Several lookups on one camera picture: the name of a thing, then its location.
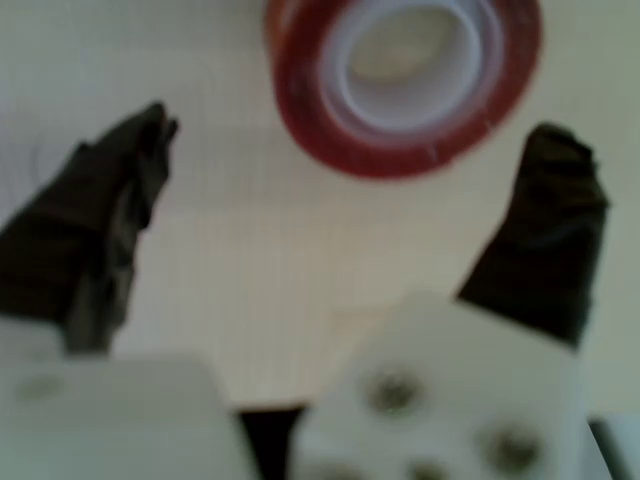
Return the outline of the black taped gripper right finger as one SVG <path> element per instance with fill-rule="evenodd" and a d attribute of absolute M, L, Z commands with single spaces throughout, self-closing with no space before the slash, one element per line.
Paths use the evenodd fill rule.
<path fill-rule="evenodd" d="M 591 148 L 536 127 L 456 297 L 414 293 L 389 312 L 295 428 L 295 477 L 579 478 L 578 348 L 607 208 Z"/>

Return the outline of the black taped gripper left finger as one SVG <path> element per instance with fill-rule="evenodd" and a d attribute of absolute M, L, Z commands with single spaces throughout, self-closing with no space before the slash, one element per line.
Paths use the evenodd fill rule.
<path fill-rule="evenodd" d="M 110 350 L 178 131 L 178 120 L 155 102 L 78 144 L 1 229 L 3 319 L 51 328 L 68 354 Z"/>

